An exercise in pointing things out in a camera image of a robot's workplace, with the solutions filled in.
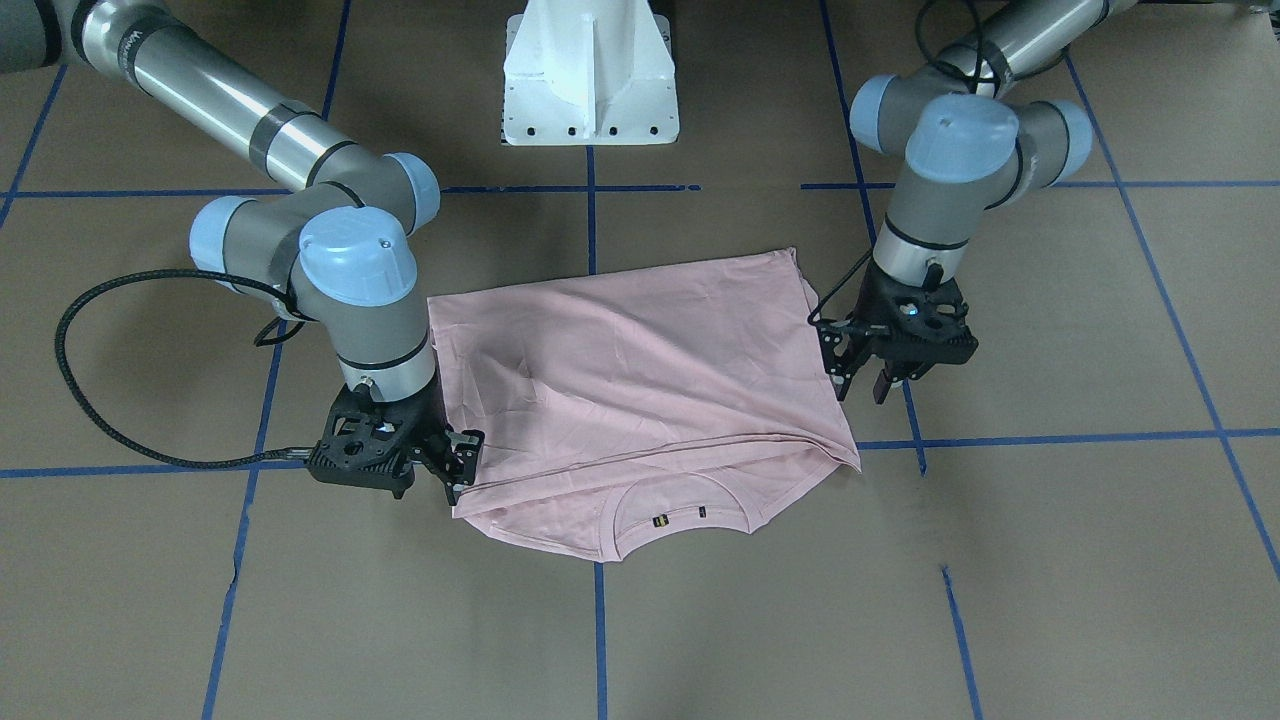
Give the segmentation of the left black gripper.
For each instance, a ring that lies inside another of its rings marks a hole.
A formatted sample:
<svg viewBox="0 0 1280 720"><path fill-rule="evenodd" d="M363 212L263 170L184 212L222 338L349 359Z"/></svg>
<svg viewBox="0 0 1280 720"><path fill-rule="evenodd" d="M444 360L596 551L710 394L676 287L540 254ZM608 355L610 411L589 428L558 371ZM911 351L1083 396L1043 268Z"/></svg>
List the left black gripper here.
<svg viewBox="0 0 1280 720"><path fill-rule="evenodd" d="M966 323L969 306L956 281L942 282L941 269L933 268L916 287L874 263L867 266L854 310L840 320L818 318L823 364L838 401L846 400L854 375L872 357L883 361L872 389L876 405L904 380L972 359L979 341Z"/></svg>

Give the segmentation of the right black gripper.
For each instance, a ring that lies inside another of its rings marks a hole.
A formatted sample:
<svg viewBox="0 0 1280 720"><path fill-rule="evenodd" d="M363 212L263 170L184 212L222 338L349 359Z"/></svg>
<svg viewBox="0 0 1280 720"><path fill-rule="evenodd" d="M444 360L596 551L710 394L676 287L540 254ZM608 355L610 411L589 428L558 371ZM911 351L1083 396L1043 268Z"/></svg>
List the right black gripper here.
<svg viewBox="0 0 1280 720"><path fill-rule="evenodd" d="M440 386L390 402L343 386L305 469L321 483L385 489L402 498L413 484L412 464L420 462L456 506L475 484L484 442L483 430L448 427Z"/></svg>

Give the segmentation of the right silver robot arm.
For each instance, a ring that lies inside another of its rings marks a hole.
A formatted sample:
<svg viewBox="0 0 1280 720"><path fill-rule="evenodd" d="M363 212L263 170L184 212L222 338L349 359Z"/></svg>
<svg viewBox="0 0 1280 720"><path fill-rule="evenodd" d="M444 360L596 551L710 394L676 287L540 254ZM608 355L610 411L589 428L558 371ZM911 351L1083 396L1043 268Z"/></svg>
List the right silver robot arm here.
<svg viewBox="0 0 1280 720"><path fill-rule="evenodd" d="M188 269L138 272L84 291L61 314L54 352L81 411L109 438L175 468L301 462L321 483L402 498L417 469L449 503L477 475L485 436L445 415L428 299L411 236L442 188L410 152L376 154L319 110L274 88L178 18L164 1L5 1L3 72L77 64L164 105L220 143L274 193L210 200L188 234ZM195 460L151 448L91 404L70 366L70 325L96 299L150 281L210 281L266 302L260 347L324 329L342 383L319 438L243 457Z"/></svg>

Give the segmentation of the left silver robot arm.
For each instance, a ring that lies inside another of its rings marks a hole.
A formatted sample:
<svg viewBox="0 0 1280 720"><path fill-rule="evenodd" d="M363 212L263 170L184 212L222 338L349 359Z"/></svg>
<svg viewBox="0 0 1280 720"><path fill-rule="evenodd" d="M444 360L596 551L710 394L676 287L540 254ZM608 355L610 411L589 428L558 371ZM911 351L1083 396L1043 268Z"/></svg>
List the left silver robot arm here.
<svg viewBox="0 0 1280 720"><path fill-rule="evenodd" d="M982 215L1032 190L1070 178L1093 147L1074 102L1007 104L1019 82L1056 67L1070 44L1130 8L1128 1L1010 1L970 33L932 53L910 76L874 76L847 111L861 146L902 160L844 319L812 311L837 398L873 357L882 404L892 387L938 365L963 365L978 348L957 269Z"/></svg>

